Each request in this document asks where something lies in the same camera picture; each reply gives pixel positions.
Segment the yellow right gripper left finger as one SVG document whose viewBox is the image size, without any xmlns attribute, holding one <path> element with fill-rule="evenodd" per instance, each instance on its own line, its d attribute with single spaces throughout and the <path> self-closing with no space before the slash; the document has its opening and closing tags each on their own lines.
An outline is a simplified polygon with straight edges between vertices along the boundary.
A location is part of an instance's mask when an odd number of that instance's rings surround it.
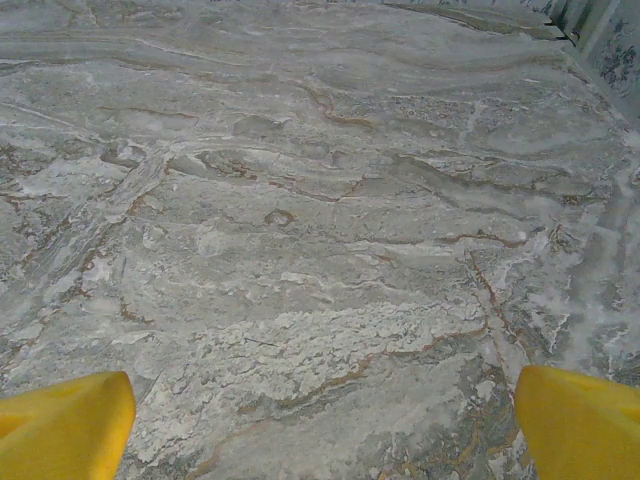
<svg viewBox="0 0 640 480">
<path fill-rule="evenodd" d="M 3 479 L 113 479 L 136 414 L 124 371 L 1 400 Z"/>
</svg>

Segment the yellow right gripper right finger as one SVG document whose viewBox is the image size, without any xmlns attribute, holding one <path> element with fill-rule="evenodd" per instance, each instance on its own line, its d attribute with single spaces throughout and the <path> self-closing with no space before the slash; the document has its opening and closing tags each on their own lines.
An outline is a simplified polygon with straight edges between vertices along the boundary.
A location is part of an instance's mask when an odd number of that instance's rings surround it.
<svg viewBox="0 0 640 480">
<path fill-rule="evenodd" d="M 515 410 L 541 479 L 639 477 L 637 387 L 526 366 Z"/>
</svg>

